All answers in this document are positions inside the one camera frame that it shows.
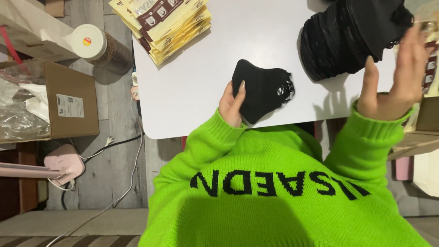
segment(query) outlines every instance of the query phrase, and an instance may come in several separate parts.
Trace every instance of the clear plastic wrap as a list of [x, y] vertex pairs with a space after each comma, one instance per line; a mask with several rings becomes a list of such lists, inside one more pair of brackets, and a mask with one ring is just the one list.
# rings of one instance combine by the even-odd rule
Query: clear plastic wrap
[[43, 62], [31, 60], [0, 69], [0, 142], [32, 141], [50, 136], [50, 124], [26, 108], [26, 100], [35, 95], [20, 84], [45, 85]]

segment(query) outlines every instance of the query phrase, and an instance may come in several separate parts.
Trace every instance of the pink desk lamp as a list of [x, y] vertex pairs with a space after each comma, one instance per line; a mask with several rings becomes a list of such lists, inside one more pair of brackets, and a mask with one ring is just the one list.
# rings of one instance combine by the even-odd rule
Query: pink desk lamp
[[50, 178], [61, 186], [80, 176], [84, 163], [70, 144], [65, 144], [44, 158], [44, 167], [17, 165], [0, 162], [0, 177]]

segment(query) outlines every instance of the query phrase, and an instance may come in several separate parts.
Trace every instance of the black cable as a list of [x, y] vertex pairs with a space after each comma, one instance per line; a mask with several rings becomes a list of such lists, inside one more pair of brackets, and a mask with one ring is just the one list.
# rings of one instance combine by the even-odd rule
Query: black cable
[[[107, 149], [107, 148], [111, 148], [111, 147], [113, 147], [113, 146], [117, 146], [117, 145], [120, 145], [120, 144], [124, 144], [124, 143], [127, 143], [127, 142], [131, 142], [131, 141], [137, 140], [137, 139], [139, 139], [140, 137], [142, 137], [142, 135], [145, 135], [145, 132], [143, 132], [142, 134], [140, 134], [140, 135], [138, 135], [138, 136], [136, 136], [136, 137], [134, 137], [134, 138], [131, 138], [131, 139], [129, 139], [129, 140], [125, 140], [125, 141], [122, 141], [122, 142], [116, 142], [116, 143], [110, 144], [110, 145], [108, 145], [108, 146], [106, 146], [106, 147], [103, 147], [103, 148], [101, 148], [100, 150], [96, 151], [93, 155], [95, 155], [95, 154], [99, 153], [100, 151], [105, 150], [105, 149]], [[90, 158], [86, 159], [86, 160], [84, 161], [84, 165], [85, 165], [87, 162], [89, 162], [93, 157], [90, 157]], [[67, 182], [67, 183], [65, 184], [64, 188], [67, 189], [67, 188], [69, 187], [69, 185], [70, 185], [70, 182]], [[63, 190], [63, 191], [62, 191], [62, 194], [61, 194], [61, 205], [62, 205], [62, 208], [63, 208], [64, 210], [67, 210], [67, 207], [65, 206], [65, 203], [64, 203], [64, 196], [65, 196], [65, 193], [66, 193], [66, 191]]]

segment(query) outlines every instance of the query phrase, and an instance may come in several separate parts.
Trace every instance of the hand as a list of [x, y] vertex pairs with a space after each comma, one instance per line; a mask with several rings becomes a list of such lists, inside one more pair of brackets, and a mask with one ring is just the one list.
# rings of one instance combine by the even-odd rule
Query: hand
[[422, 98], [422, 80], [432, 49], [425, 49], [425, 36], [416, 22], [401, 40], [393, 86], [389, 94], [377, 94], [378, 69], [372, 57], [366, 61], [363, 89], [357, 104], [359, 114], [376, 120], [398, 120]]
[[245, 81], [242, 81], [239, 86], [239, 91], [236, 97], [233, 97], [232, 82], [227, 84], [224, 90], [223, 97], [219, 101], [219, 114], [224, 121], [232, 127], [241, 127], [242, 119], [239, 113], [242, 103], [245, 99]]

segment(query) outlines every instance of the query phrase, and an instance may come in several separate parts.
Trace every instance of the white jar lid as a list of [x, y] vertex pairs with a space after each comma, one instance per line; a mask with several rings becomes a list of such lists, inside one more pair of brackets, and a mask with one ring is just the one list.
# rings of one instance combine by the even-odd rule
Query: white jar lid
[[92, 24], [77, 27], [72, 33], [71, 43], [76, 55], [91, 61], [100, 58], [107, 49], [105, 33]]

